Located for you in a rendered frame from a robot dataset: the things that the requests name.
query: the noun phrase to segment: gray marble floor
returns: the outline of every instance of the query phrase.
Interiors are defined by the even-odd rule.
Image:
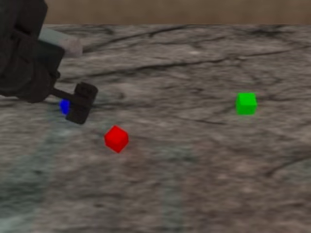
[[[57,86],[100,92],[83,126],[0,99],[0,233],[311,232],[311,26],[52,28],[85,46]]]

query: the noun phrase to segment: red cube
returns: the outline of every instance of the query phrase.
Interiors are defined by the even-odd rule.
[[[115,125],[104,135],[104,141],[107,147],[120,153],[128,144],[129,136],[126,131]]]

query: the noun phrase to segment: brown wall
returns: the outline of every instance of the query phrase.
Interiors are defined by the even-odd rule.
[[[46,23],[311,23],[311,0],[46,0]]]

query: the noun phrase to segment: green cube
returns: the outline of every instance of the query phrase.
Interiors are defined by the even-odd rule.
[[[236,102],[238,115],[253,115],[257,108],[256,95],[254,93],[239,93]]]

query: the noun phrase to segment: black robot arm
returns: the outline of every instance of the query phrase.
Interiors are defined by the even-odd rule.
[[[44,0],[0,0],[0,94],[30,103],[67,99],[66,119],[84,124],[98,89],[79,83],[69,94],[54,87],[65,50],[38,40],[47,9]]]

